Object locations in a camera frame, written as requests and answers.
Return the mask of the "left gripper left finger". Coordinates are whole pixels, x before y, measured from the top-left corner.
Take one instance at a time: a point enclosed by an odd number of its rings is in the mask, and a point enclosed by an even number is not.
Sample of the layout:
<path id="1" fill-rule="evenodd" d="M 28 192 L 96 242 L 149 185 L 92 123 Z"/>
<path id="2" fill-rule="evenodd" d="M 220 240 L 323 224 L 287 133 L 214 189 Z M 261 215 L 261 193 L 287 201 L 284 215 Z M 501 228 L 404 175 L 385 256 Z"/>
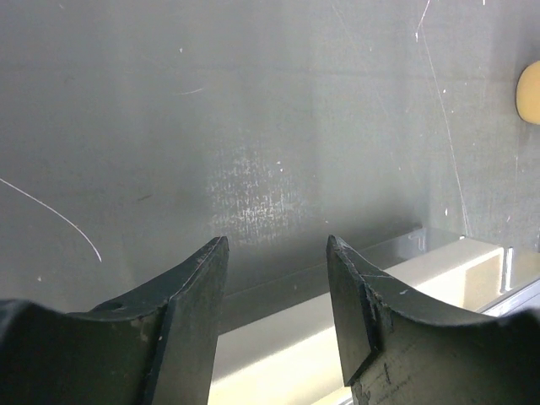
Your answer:
<path id="1" fill-rule="evenodd" d="M 227 239 L 213 238 L 87 312 L 3 300 L 2 403 L 206 403 L 228 261 Z"/>

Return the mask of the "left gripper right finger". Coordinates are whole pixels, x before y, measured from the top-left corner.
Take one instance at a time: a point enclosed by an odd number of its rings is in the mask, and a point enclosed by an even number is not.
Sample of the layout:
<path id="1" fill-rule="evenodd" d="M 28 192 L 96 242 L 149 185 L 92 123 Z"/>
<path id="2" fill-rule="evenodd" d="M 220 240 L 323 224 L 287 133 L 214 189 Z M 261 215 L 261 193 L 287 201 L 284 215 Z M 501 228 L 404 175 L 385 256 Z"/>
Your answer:
<path id="1" fill-rule="evenodd" d="M 539 312 L 492 317 L 417 291 L 327 241 L 343 382 L 357 404 L 536 404 Z"/>

